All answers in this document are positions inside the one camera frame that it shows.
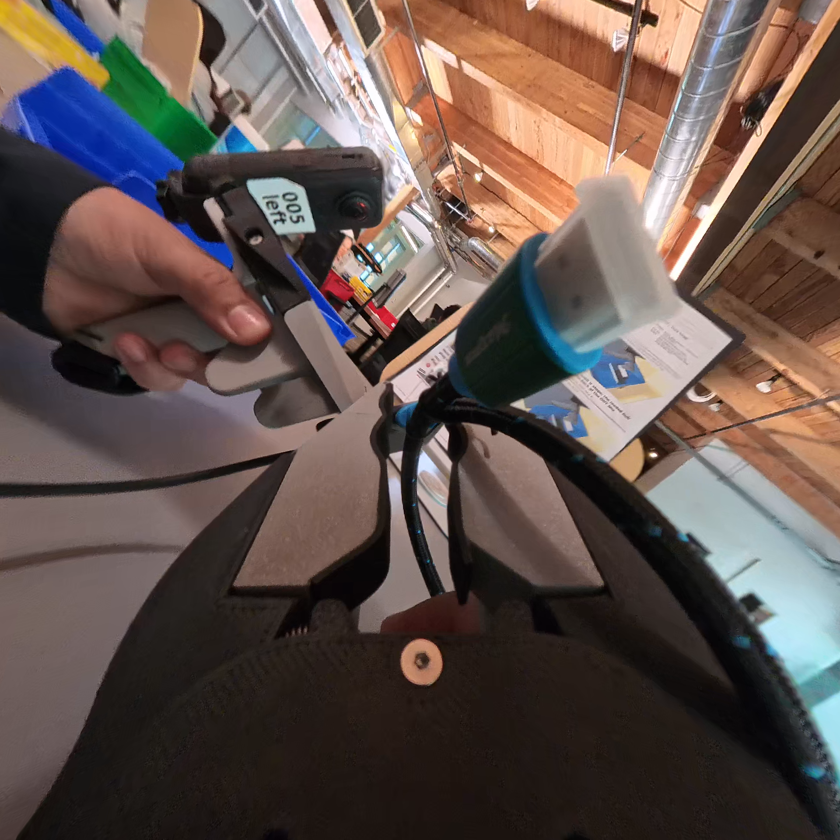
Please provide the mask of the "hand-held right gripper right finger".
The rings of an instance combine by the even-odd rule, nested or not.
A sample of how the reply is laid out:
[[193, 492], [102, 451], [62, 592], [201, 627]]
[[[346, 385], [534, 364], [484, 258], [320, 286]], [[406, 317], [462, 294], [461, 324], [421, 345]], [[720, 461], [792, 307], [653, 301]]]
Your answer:
[[448, 426], [449, 571], [484, 606], [599, 594], [596, 569], [545, 462], [487, 427]]

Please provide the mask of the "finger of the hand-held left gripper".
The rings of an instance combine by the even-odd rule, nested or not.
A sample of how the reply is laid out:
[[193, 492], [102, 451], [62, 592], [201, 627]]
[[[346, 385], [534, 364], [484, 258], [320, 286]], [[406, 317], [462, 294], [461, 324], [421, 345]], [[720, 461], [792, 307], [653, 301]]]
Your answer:
[[332, 401], [343, 413], [357, 403], [370, 384], [336, 339], [313, 301], [288, 310], [284, 320]]
[[298, 377], [260, 390], [255, 418], [266, 428], [282, 428], [339, 413], [320, 380]]

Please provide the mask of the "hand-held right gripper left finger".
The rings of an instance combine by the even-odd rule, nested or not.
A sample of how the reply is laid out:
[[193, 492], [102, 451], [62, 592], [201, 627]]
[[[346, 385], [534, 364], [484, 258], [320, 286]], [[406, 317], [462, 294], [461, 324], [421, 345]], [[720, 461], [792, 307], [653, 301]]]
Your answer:
[[239, 596], [359, 607], [390, 566], [392, 388], [380, 384], [296, 451], [233, 583]]

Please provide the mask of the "thin black cable copper plug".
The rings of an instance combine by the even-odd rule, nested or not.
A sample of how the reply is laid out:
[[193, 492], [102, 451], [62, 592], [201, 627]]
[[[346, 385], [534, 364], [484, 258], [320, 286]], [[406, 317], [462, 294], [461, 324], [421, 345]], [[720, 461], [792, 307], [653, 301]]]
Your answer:
[[210, 469], [157, 478], [48, 484], [3, 483], [1, 485], [1, 498], [93, 497], [186, 487], [209, 480], [235, 476], [255, 469], [263, 469], [274, 464], [280, 456], [281, 454], [264, 455]]

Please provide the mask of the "black braided cable green plugs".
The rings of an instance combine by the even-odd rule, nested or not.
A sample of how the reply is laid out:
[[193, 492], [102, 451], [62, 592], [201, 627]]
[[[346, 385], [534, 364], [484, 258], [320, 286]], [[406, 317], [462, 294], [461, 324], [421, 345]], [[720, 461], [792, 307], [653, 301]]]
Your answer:
[[513, 403], [590, 370], [624, 334], [673, 318], [682, 303], [621, 175], [582, 181], [579, 204], [500, 268], [465, 313], [447, 373], [395, 412], [406, 430], [402, 506], [432, 595], [442, 584], [417, 508], [421, 446], [438, 426], [474, 424], [523, 445], [617, 528], [700, 631], [766, 738], [771, 756], [824, 838], [838, 838], [833, 762], [778, 655], [677, 530], [608, 463]]

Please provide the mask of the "blue storage bin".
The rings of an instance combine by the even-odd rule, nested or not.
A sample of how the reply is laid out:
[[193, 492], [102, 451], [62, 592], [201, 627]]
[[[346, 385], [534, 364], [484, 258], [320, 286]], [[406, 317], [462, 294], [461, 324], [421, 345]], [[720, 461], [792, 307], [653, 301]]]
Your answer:
[[[154, 179], [182, 167], [173, 153], [73, 70], [59, 70], [23, 91], [9, 108], [11, 128], [6, 130], [57, 152], [145, 207], [154, 205]], [[162, 217], [159, 210], [149, 209]], [[223, 245], [183, 235], [230, 266]], [[184, 301], [167, 298], [147, 308], [173, 300]]]

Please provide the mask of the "person's left forearm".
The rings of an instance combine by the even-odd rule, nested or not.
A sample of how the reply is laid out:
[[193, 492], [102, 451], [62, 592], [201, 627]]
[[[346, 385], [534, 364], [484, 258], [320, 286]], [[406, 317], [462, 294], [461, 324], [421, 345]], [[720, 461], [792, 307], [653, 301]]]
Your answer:
[[1, 128], [1, 312], [50, 340], [43, 310], [50, 250], [79, 198], [108, 183], [62, 155]]

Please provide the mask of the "person's right hand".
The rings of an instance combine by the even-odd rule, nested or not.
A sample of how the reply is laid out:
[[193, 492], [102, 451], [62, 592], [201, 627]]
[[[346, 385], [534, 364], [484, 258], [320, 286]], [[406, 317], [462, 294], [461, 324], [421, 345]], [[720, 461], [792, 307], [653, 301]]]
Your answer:
[[430, 638], [441, 634], [477, 635], [483, 632], [487, 610], [473, 595], [460, 604], [457, 594], [436, 595], [386, 617], [381, 634]]

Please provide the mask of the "person's left hand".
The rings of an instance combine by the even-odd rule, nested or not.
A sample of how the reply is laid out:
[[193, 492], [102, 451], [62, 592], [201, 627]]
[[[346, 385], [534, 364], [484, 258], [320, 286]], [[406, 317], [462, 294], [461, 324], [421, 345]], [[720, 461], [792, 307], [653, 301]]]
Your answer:
[[180, 298], [226, 341], [270, 336], [235, 276], [148, 207], [111, 187], [77, 199], [56, 231], [43, 311], [59, 335]]

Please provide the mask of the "white stand base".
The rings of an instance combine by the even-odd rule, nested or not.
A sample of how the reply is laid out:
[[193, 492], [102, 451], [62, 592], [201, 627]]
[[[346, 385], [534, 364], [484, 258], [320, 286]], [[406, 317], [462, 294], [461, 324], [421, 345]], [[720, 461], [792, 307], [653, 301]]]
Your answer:
[[446, 508], [449, 493], [449, 468], [439, 458], [424, 450], [418, 461], [417, 485], [426, 497]]

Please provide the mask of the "small green bin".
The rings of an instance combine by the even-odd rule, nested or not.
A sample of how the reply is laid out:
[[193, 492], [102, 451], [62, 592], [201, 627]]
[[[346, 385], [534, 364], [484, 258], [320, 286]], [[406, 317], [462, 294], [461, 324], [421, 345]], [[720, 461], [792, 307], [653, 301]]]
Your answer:
[[212, 150], [216, 135], [167, 92], [120, 38], [105, 45], [100, 62], [109, 74], [103, 93], [181, 161]]

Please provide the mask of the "yellow printed box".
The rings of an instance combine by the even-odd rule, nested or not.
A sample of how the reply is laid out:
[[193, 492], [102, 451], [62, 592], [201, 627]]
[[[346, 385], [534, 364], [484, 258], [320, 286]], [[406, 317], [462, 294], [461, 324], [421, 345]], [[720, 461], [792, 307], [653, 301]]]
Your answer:
[[109, 83], [109, 72], [97, 58], [53, 18], [43, 15], [27, 2], [1, 2], [1, 29], [44, 67], [51, 70], [72, 68], [100, 90]]

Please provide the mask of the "metal duct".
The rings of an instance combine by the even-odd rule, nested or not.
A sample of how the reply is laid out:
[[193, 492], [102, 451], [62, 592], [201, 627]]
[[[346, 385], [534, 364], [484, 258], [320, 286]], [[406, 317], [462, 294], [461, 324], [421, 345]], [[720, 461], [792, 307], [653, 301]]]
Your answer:
[[706, 3], [642, 200], [644, 224], [656, 243], [685, 202], [778, 5]]

